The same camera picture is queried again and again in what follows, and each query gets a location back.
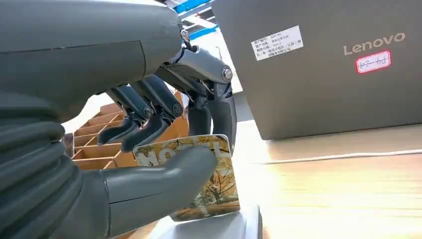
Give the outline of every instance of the white label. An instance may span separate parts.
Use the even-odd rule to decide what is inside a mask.
[[[356,70],[358,73],[367,73],[391,65],[391,53],[383,51],[356,60]]]
[[[252,41],[251,44],[257,61],[303,47],[299,26]]]

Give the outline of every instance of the gray robotic arm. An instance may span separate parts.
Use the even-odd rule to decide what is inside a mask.
[[[135,146],[156,139],[180,116],[182,106],[163,83],[165,80],[189,96],[189,134],[210,134],[212,119],[212,132],[227,135],[233,152],[237,120],[230,84],[231,69],[198,46],[192,47],[189,42],[185,42],[185,45],[175,57],[161,65],[154,75],[130,83],[135,90],[130,86],[121,86],[107,92],[128,117],[121,126],[103,131],[99,135],[100,143],[122,139],[122,150],[132,151]],[[145,110],[154,114],[149,124],[143,130],[131,127],[146,121],[148,116]]]
[[[203,147],[162,167],[81,171],[59,142],[60,123],[89,96],[140,81],[180,52],[171,9],[0,0],[0,33],[0,238],[111,238],[187,205],[212,175],[217,161]]]

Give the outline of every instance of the white cable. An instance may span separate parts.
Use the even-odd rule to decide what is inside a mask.
[[[422,149],[393,151],[393,152],[375,152],[375,153],[347,153],[347,154],[321,156],[321,157],[311,157],[311,158],[298,158],[298,159],[254,162],[252,164],[299,163],[299,162],[321,161],[321,160],[342,159],[342,158],[396,156],[396,155],[407,155],[407,154],[418,154],[418,153],[422,153]]]

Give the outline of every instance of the blue metal frame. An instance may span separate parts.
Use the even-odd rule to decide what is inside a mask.
[[[215,32],[217,30],[217,28],[218,28],[218,24],[215,25],[214,27],[204,28],[204,29],[201,29],[201,30],[196,31],[194,33],[191,33],[189,36],[191,37],[191,40],[193,40],[193,39],[196,39],[198,37],[207,35],[208,33]]]
[[[182,13],[184,11],[189,11],[191,9],[194,9],[194,8],[198,7],[199,5],[207,3],[209,1],[210,0],[187,0],[184,3],[175,6],[173,9],[177,13]]]
[[[211,1],[200,5],[199,7],[196,7],[192,10],[189,10],[187,12],[184,12],[182,14],[179,14],[179,17],[183,20],[184,18],[188,17],[188,16],[192,16],[194,14],[197,14],[198,12],[207,9],[208,7],[211,7]]]

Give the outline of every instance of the wooden desk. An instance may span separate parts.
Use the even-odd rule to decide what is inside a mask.
[[[422,238],[422,155],[254,164],[419,149],[422,126],[263,141],[251,120],[238,123],[236,140],[240,203],[260,206],[265,239]]]

